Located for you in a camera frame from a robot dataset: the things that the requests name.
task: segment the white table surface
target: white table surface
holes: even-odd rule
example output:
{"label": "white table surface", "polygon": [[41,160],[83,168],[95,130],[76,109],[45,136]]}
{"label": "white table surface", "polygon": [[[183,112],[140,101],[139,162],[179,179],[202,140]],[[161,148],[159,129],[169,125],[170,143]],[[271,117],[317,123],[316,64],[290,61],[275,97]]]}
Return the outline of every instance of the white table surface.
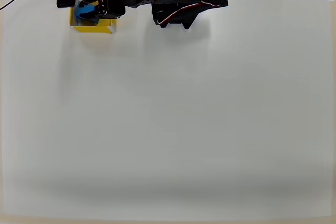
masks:
{"label": "white table surface", "polygon": [[109,220],[331,214],[329,1],[229,0],[190,30],[150,6],[80,34],[3,12],[4,212]]}

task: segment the blue object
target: blue object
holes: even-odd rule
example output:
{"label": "blue object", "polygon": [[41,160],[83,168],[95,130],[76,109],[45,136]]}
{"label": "blue object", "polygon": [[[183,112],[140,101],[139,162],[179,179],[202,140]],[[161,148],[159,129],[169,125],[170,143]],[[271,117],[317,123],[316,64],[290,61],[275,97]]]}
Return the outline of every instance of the blue object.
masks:
{"label": "blue object", "polygon": [[75,9],[75,17],[98,24],[99,18],[94,15],[95,7],[92,4],[80,6],[79,3]]}

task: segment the white backdrop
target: white backdrop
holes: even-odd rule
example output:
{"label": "white backdrop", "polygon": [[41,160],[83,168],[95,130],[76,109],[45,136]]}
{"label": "white backdrop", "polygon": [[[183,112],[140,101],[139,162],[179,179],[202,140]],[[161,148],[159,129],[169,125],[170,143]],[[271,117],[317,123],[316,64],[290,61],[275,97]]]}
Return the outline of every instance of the white backdrop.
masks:
{"label": "white backdrop", "polygon": [[4,11],[4,211],[114,220],[331,214],[330,2],[229,0],[190,30],[127,9],[79,34]]}

